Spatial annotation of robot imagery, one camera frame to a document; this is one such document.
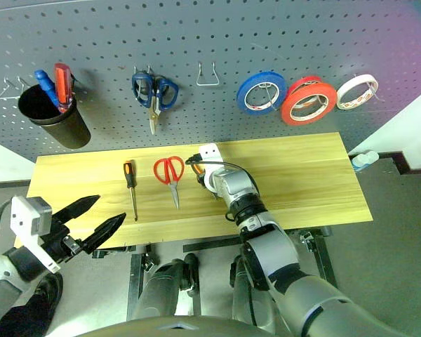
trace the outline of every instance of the tape roll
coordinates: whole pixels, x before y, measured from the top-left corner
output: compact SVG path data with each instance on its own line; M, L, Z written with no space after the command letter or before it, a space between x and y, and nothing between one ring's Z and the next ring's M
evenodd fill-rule
M355 100L351 100L349 102L342 102L343 96L353 89L356 86L361 84L369 84L369 88L367 91L362 93L358 98ZM373 95L376 93L377 88L379 87L379 83L373 77L373 75L364 74L360 76L356 76L353 79L350 79L348 82L343 84L337 91L337 106L339 109L342 110L350 110L358 107L359 105L364 104L367 100L369 100Z
M290 86L290 88L287 91L287 95L286 95L286 99L287 97L291 94L294 93L295 91L297 91L299 88L303 87L303 86L308 86L310 84L315 84L315 83L319 83L322 82L321 78L316 76L316 75L310 75L310 76L306 76L301 78L299 81L296 81L294 84L292 84ZM315 96L313 98L310 98L308 101L303 102L301 104L297 104L295 106L295 109L304 109L305 107L310 107L311 105L313 105L316 101L318 100L318 98Z
M263 88L267 91L269 101L263 105L252 105L247 101L248 95L255 88ZM276 72L261 72L253 75L240 86L237 91L237 106L247 114L261 115L277 110L286 97L286 80Z
M293 109L301 100L305 100L306 98L313 98L312 96L316 95L324 97L324 102L317 111L312 112L307 116L293 116ZM336 102L337 91L335 91L335 89L330 84L310 84L301 89L298 89L287 97L281 108L282 120L290 125L313 123L314 121L317 121L328 114L334 108Z

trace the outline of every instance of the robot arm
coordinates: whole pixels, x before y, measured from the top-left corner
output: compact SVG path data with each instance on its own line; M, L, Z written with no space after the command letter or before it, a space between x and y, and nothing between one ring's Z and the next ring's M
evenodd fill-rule
M225 168L215 144L201 147L194 159L195 164L214 163L204 164L199 181L224 199L239 229L252 286L270 293L294 336L405 336L300 269L290 237L265 208L252 177L243 169Z
M119 229L125 213L106 220L84 241L69 235L65 223L89 210L98 198L99 195L81 198L53 215L40 197L13 198L11 229L24 246L0 255L0 319L28 290L32 280L46 270L57 272L58 263L67 262L81 251L92 253Z

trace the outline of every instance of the blue tape roll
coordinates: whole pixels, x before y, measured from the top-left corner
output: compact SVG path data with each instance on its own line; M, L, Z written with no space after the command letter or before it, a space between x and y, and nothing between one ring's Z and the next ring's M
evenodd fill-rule
M274 93L274 95L272 95L273 104L269 101L264 105L254 106L246 102L248 93L256 86L259 86L259 84L262 85L265 83L270 85L270 88L276 88L275 91L270 91L270 93ZM258 116L279 109L283 100L286 98L286 93L287 83L280 74L277 74L276 72L261 72L244 81L240 86L239 91L237 91L236 101L241 110L247 114Z

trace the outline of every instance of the grey pegboard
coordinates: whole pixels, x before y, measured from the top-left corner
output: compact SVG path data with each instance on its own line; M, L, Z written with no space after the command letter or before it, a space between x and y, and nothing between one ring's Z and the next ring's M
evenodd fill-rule
M11 1L0 0L0 92L3 79L35 84L36 68L71 66L79 110L92 133L80 150L111 150L220 140L341 132L353 148L421 94L421 1ZM212 61L221 85L198 87ZM133 96L133 66L180 86L174 109L155 136ZM306 126L279 112L248 116L235 103L243 81L259 71L288 85L317 74L339 88L370 73L385 101L334 109ZM23 117L16 100L0 100L0 143L29 159L71 152Z

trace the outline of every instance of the wooden table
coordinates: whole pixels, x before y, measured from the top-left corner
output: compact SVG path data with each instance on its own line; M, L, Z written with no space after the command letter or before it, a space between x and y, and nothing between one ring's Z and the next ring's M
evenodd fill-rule
M225 161L249 170L265 206L283 228L372 220L338 133L239 140L218 147ZM38 157L28 197L43 197L56 212L80 197L101 195L87 213L67 223L75 239L126 212L123 225L101 248L236 234L236 225L225 220L223 200L202 188L190 167L178 184L179 211L170 189L153 175L157 159L177 155L186 160L198 148L178 145ZM137 222L123 175L123 163L129 159L137 166Z

